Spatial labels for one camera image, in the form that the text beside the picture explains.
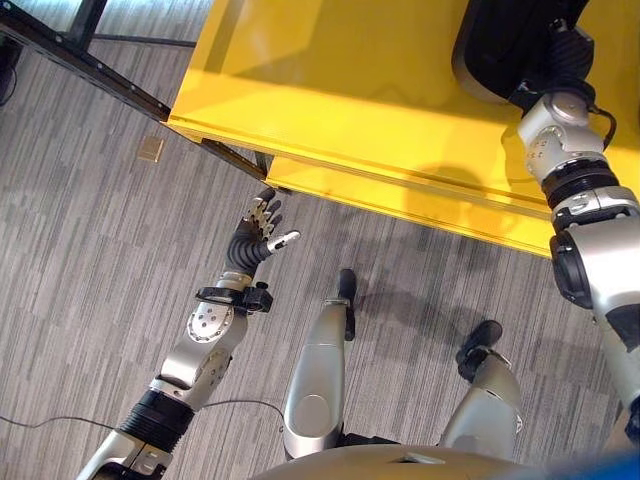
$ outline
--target black metal frame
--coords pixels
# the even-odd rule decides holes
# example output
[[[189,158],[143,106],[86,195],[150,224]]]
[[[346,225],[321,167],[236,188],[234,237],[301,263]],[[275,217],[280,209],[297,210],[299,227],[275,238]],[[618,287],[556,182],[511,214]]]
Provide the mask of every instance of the black metal frame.
[[[152,120],[165,122],[171,111],[169,106],[87,52],[92,39],[100,37],[109,39],[109,36],[95,34],[106,2],[107,0],[82,0],[70,31],[59,33],[29,15],[13,2],[0,0],[0,32],[26,46],[33,47],[38,53],[45,55],[53,62],[67,68],[73,74],[104,90]],[[113,39],[146,41],[146,43],[159,42],[145,37],[114,37]],[[179,42],[179,44],[180,46],[191,46],[190,42]],[[263,157],[260,157],[259,164],[256,165],[221,142],[205,139],[196,144],[253,178],[258,180],[266,178],[267,168]]]

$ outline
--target yellow table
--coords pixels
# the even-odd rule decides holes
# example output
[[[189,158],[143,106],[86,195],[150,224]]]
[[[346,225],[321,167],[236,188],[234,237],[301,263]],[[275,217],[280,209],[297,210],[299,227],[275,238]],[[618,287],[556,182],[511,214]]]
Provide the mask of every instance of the yellow table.
[[[272,185],[548,255],[520,111],[451,72],[466,3],[216,0],[167,123],[275,154]],[[596,41],[588,80],[618,119],[607,156],[640,196],[640,1],[591,0],[580,26]]]

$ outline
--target black cable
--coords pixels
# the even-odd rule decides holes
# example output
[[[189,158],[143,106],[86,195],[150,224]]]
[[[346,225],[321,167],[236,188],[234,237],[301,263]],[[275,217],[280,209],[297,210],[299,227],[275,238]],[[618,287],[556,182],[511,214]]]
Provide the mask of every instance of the black cable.
[[[616,129],[618,128],[618,122],[616,121],[616,117],[613,116],[612,113],[607,112],[606,110],[601,109],[596,105],[592,105],[589,109],[591,113],[595,113],[596,115],[600,115],[602,117],[606,117],[609,119],[609,131],[604,137],[602,144],[604,145],[604,149],[606,150],[611,140],[613,140],[613,136],[616,134]]]
[[[276,407],[275,405],[272,405],[271,403],[268,403],[268,402],[263,402],[262,400],[249,400],[249,399],[223,400],[223,401],[220,401],[220,402],[208,403],[207,405],[202,407],[202,409],[204,410],[205,408],[217,407],[219,405],[227,405],[227,404],[232,404],[232,403],[254,403],[254,404],[258,404],[258,405],[264,405],[265,407],[269,407],[272,410],[275,410],[276,412],[278,412],[278,415],[280,415],[280,419],[284,422],[284,415],[283,415],[282,411],[278,407]],[[23,427],[23,428],[29,428],[29,429],[40,428],[40,427],[46,425],[47,423],[56,422],[58,420],[76,420],[78,422],[85,422],[85,423],[89,423],[91,425],[95,425],[97,427],[108,428],[110,430],[113,430],[115,428],[115,427],[113,427],[111,425],[107,425],[106,423],[96,422],[95,420],[90,420],[88,418],[70,417],[70,416],[51,417],[51,418],[48,418],[47,420],[45,420],[43,422],[36,423],[36,424],[18,422],[16,420],[12,420],[12,419],[7,418],[7,417],[2,416],[2,415],[0,415],[0,420],[2,420],[4,422],[7,422],[7,423],[9,423],[11,425],[15,425],[17,427]]]
[[[280,420],[282,420],[282,422],[284,423],[284,414],[282,413],[282,410],[280,410],[275,405],[272,405],[271,403],[268,403],[268,402],[263,402],[262,400],[244,400],[244,399],[223,400],[221,402],[207,403],[202,408],[205,409],[209,407],[217,407],[218,405],[226,405],[228,403],[256,403],[258,405],[264,405],[265,407],[269,407],[272,410],[275,410],[276,412],[278,412],[278,415],[280,415]]]
[[[16,420],[11,420],[10,418],[4,417],[2,415],[0,415],[0,420],[10,423],[11,425],[16,425],[17,427],[24,427],[24,428],[40,428],[49,422],[56,422],[58,420],[77,420],[79,422],[90,423],[91,425],[95,425],[97,427],[113,429],[111,425],[107,425],[106,423],[96,422],[95,420],[89,420],[88,418],[83,418],[83,417],[68,417],[66,415],[62,417],[51,417],[46,419],[43,422],[36,423],[36,424],[18,422]]]
[[[16,72],[15,67],[11,66],[11,71],[13,72],[13,88],[11,89],[11,92],[9,93],[7,98],[5,98],[4,100],[0,100],[0,107],[4,107],[7,102],[11,100],[11,97],[13,97],[13,94],[16,91],[16,86],[18,85],[18,73]]]

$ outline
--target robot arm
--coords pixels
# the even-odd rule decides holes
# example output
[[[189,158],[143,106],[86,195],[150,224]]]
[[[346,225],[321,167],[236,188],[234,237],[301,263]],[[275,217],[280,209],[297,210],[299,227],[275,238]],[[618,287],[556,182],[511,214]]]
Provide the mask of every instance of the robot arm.
[[[614,385],[640,441],[640,205],[621,186],[589,129],[587,100],[558,91],[542,96],[518,133],[527,168],[552,209],[556,283],[562,295],[593,311],[603,333]]]
[[[222,381],[234,348],[247,330],[247,315],[268,312],[267,285],[251,287],[260,262],[300,236],[298,231],[271,238],[281,217],[268,189],[253,199],[227,249],[224,272],[215,287],[202,288],[200,303],[187,319],[182,338],[160,373],[80,472],[78,480],[97,478],[159,479],[172,451]]]

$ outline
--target robotic hand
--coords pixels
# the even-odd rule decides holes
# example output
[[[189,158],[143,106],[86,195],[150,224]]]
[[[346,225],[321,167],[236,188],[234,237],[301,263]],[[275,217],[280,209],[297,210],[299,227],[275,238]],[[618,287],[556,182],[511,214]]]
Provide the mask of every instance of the robotic hand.
[[[247,329],[247,315],[268,312],[268,286],[251,287],[258,265],[300,236],[298,231],[271,237],[280,223],[273,189],[252,200],[231,237],[224,271],[215,287],[196,294],[200,303],[187,328],[162,364],[147,392],[128,418],[98,448],[78,480],[159,479],[172,460],[171,452],[218,386],[231,362],[233,349]]]

